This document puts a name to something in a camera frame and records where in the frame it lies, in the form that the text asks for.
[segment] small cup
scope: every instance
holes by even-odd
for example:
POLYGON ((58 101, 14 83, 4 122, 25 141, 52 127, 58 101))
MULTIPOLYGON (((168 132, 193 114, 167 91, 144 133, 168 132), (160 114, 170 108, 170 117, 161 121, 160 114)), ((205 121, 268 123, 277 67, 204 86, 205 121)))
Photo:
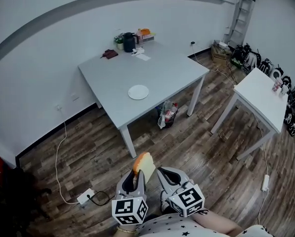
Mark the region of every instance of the small cup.
POLYGON ((283 97, 287 92, 289 88, 286 85, 282 85, 280 96, 283 97))
POLYGON ((274 85, 272 86, 272 90, 276 92, 281 85, 282 85, 282 80, 280 78, 277 78, 274 85))

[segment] white plate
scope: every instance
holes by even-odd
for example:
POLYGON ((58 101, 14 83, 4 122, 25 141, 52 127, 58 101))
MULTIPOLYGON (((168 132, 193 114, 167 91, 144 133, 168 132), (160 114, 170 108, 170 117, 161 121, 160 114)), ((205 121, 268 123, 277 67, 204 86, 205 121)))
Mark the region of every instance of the white plate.
POLYGON ((144 85, 135 85, 128 90, 128 96, 135 100, 141 100, 147 97, 149 90, 144 85))

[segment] person's arm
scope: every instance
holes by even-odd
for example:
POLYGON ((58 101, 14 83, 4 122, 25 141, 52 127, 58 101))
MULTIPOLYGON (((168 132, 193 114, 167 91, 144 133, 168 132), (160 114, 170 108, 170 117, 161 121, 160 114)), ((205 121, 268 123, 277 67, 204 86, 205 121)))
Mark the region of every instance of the person's arm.
POLYGON ((243 229, 235 222, 219 216, 209 210, 207 214, 203 215, 199 213, 192 214, 192 218, 204 228, 209 228, 218 233, 229 235, 231 237, 235 237, 243 231, 243 229))
MULTIPOLYGON (((130 232, 134 232, 135 229, 136 229, 136 225, 133 225, 133 226, 119 226, 119 228, 125 230, 125 231, 130 231, 130 232)), ((126 233, 126 232, 123 232, 119 229, 117 229, 116 233, 113 235, 113 237, 134 237, 134 233, 131 234, 131 233, 126 233)))

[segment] bracelet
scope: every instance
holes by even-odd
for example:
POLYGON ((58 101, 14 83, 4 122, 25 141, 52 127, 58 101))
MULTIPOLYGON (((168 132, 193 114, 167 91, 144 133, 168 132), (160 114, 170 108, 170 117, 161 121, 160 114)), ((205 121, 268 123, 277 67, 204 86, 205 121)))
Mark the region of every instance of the bracelet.
POLYGON ((124 230, 124 229, 122 229, 120 227, 117 227, 117 230, 119 230, 119 231, 121 231, 123 233, 128 233, 128 234, 134 234, 134 233, 136 233, 136 230, 135 231, 128 231, 128 230, 124 230))

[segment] small white table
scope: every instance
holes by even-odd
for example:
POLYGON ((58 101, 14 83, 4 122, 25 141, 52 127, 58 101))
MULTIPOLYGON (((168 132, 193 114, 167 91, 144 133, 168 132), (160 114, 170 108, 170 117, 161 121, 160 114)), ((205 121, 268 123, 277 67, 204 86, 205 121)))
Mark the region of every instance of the small white table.
POLYGON ((103 106, 120 130, 133 158, 136 152, 127 125, 199 80, 187 112, 188 116, 192 115, 205 75, 209 72, 199 63, 156 41, 142 47, 145 55, 151 57, 148 61, 117 50, 119 55, 112 59, 97 56, 79 65, 98 107, 103 106), (137 84, 149 89, 149 95, 142 100, 133 100, 127 93, 137 84))
POLYGON ((233 108, 236 100, 240 100, 255 116, 261 120, 269 129, 269 132, 264 135, 258 142, 252 145, 244 153, 237 156, 240 160, 252 151, 260 147, 275 133, 280 133, 283 120, 285 117, 288 95, 280 97, 279 93, 272 91, 274 81, 265 75, 258 68, 253 69, 235 88, 234 95, 229 104, 225 108, 221 117, 211 130, 214 134, 220 127, 226 116, 233 108))

